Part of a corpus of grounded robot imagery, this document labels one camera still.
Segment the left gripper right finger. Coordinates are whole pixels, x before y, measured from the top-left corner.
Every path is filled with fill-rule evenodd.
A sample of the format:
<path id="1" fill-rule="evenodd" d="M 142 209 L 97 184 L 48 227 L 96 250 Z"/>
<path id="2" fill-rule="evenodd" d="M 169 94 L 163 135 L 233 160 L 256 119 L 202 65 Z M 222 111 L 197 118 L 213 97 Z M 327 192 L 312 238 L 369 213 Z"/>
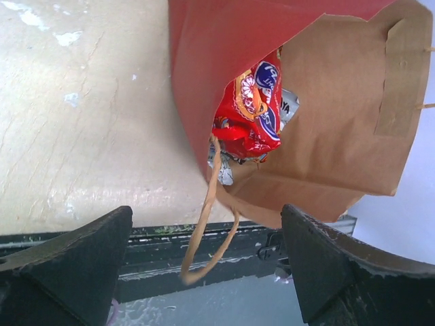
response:
<path id="1" fill-rule="evenodd" d="M 281 222 L 306 324 L 434 324 L 434 265 L 370 246 L 289 204 Z"/>

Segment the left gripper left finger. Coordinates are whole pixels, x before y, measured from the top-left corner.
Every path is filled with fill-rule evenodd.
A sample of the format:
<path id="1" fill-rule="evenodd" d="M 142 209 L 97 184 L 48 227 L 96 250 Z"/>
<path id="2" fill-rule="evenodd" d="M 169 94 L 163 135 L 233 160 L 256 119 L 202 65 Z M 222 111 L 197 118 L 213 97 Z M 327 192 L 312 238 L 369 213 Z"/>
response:
<path id="1" fill-rule="evenodd" d="M 1 258 L 2 325 L 105 325 L 133 225 L 121 206 Z"/>

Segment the red candy bag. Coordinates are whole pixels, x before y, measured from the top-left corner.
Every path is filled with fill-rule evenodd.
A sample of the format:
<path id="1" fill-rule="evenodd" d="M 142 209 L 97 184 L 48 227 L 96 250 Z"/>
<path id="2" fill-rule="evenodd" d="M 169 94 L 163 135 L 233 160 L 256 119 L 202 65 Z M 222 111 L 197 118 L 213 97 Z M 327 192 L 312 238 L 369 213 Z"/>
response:
<path id="1" fill-rule="evenodd" d="M 221 149 L 237 160 L 263 163 L 281 144 L 281 50 L 230 82 L 217 108 L 212 133 Z"/>

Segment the red brown paper bag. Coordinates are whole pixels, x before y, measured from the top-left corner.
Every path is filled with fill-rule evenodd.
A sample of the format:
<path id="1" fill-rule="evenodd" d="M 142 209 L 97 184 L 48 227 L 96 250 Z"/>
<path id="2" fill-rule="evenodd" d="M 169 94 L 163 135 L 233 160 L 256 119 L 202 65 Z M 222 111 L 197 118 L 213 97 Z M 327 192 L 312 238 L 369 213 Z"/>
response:
<path id="1" fill-rule="evenodd" d="M 336 221 L 366 194 L 392 196 L 411 150 L 434 52 L 431 11 L 418 1 L 170 1 L 171 84 L 209 186 L 181 265 L 185 284 L 215 201 L 236 219 L 281 227 L 293 204 Z M 281 50 L 282 90 L 299 108 L 263 163 L 231 160 L 232 185 L 208 165 L 227 85 Z"/>

